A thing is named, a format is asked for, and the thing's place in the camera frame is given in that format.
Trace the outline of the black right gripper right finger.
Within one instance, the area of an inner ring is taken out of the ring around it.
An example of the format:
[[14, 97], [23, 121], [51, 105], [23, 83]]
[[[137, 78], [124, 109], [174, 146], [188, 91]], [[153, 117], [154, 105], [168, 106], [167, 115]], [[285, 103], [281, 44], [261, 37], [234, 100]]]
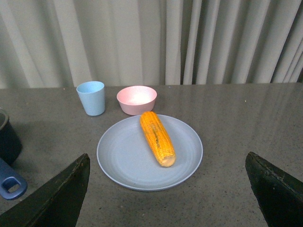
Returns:
[[303, 225], [303, 183], [264, 158], [248, 153], [245, 168], [269, 227]]

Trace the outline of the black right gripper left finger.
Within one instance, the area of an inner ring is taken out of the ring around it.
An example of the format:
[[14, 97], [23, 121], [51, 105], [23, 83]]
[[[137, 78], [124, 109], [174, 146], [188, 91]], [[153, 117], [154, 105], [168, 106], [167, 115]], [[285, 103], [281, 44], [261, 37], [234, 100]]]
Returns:
[[74, 227], [87, 192], [90, 158], [82, 154], [0, 216], [2, 227]]

